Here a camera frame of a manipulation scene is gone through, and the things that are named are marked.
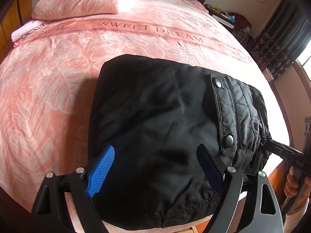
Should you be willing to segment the right hand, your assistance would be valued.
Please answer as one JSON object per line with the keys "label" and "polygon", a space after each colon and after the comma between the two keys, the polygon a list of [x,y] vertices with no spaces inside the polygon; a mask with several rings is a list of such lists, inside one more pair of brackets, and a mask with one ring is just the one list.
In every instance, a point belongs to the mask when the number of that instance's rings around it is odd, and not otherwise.
{"label": "right hand", "polygon": [[[294,167],[290,167],[289,174],[287,175],[287,183],[284,189],[284,192],[287,198],[293,198],[294,196],[298,194],[298,181],[294,177],[294,171],[295,171]],[[306,188],[299,200],[302,203],[304,203],[309,197],[309,193],[310,193],[309,182],[310,182],[310,177],[306,176],[305,177]]]}

